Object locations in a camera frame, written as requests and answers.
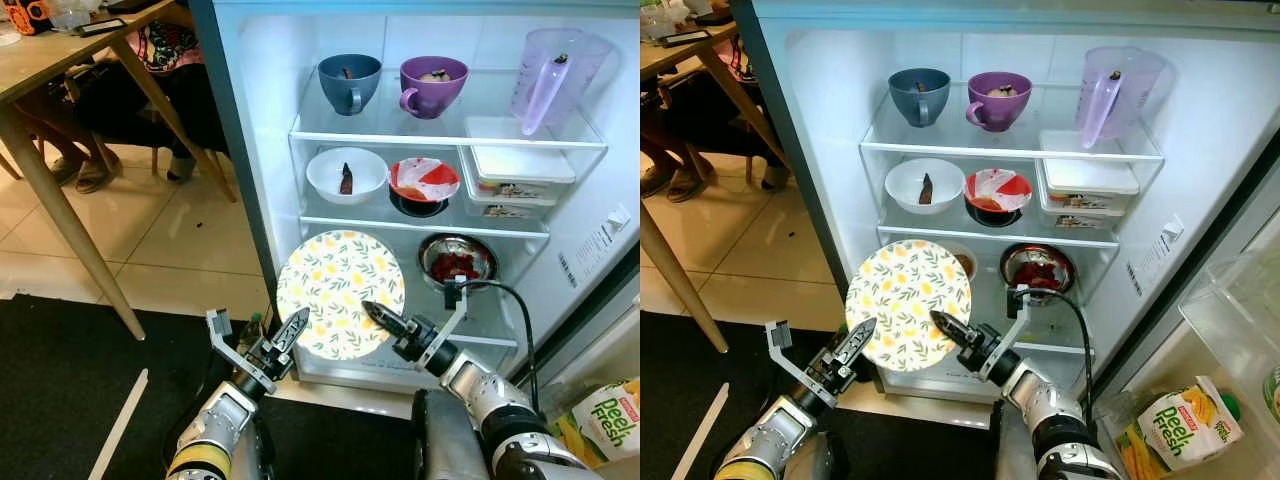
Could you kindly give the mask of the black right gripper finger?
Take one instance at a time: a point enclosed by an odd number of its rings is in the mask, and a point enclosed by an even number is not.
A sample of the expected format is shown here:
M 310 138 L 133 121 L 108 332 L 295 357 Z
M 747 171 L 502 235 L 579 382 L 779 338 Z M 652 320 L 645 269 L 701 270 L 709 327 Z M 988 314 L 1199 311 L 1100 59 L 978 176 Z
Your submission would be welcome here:
M 940 332 L 961 349 L 972 349 L 983 340 L 983 334 L 979 330 L 961 323 L 952 314 L 931 310 L 931 320 Z
M 413 334 L 412 323 L 401 314 L 376 301 L 364 300 L 361 306 L 369 317 L 396 339 L 403 339 Z

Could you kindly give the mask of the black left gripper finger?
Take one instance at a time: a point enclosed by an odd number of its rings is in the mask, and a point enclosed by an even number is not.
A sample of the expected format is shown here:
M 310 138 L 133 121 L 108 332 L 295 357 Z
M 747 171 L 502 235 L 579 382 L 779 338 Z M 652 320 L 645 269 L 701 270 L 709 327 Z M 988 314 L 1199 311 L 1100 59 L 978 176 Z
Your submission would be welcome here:
M 268 343 L 273 355 L 289 353 L 308 324 L 310 307 L 302 307 L 289 315 Z
M 876 317 L 867 317 L 854 326 L 850 326 L 835 347 L 835 364 L 840 366 L 854 364 L 856 357 L 870 342 L 877 325 L 878 320 Z

